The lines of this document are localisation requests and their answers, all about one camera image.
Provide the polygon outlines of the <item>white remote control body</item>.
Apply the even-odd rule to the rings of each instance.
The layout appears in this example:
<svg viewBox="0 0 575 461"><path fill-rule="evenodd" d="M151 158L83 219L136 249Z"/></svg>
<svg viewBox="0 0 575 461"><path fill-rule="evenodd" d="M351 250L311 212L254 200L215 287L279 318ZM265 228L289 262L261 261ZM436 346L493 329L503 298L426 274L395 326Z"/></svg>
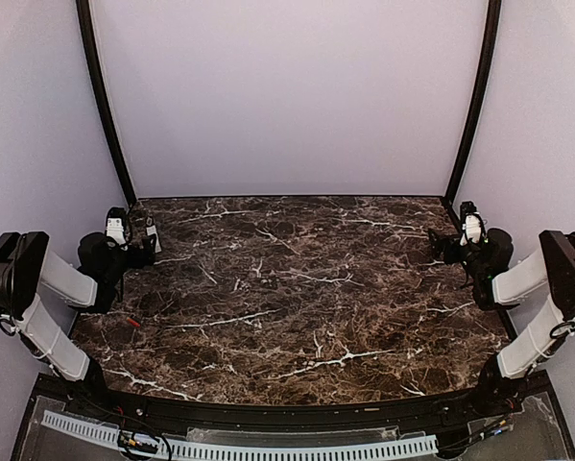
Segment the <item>white remote control body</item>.
<svg viewBox="0 0 575 461"><path fill-rule="evenodd" d="M154 252L156 254L160 254L162 252L162 248L159 240L155 213L148 207L145 207L142 202L138 202L131 208L129 218L132 224L134 237L139 240L148 237L153 243L152 247Z"/></svg>

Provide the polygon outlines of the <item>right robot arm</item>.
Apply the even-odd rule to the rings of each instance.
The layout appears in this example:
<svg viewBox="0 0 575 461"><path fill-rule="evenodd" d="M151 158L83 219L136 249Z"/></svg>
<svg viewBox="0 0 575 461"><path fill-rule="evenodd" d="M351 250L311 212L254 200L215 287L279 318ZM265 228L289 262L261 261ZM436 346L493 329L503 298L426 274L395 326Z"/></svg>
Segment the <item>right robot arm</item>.
<svg viewBox="0 0 575 461"><path fill-rule="evenodd" d="M575 231L542 231L537 247L515 264L513 239L501 229L461 235L430 230L428 238L435 258L466 271L480 309L529 311L516 338L486 366L486 382L470 394L470 409L488 417L507 399L503 381L525 378L575 333Z"/></svg>

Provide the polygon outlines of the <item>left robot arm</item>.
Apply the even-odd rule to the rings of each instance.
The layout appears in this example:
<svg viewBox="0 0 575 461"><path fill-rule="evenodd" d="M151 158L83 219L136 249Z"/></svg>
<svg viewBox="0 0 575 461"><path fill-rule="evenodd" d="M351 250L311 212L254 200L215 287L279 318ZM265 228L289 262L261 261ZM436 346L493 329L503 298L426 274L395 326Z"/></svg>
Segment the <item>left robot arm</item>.
<svg viewBox="0 0 575 461"><path fill-rule="evenodd" d="M101 366L76 346L56 319L56 307L106 314L122 297L124 277L156 261L155 235L140 244L93 232L78 247L79 265L63 259L44 231L0 235L0 325L18 335L35 357L63 379L83 384L77 401L95 419L115 410L115 398L105 390Z"/></svg>

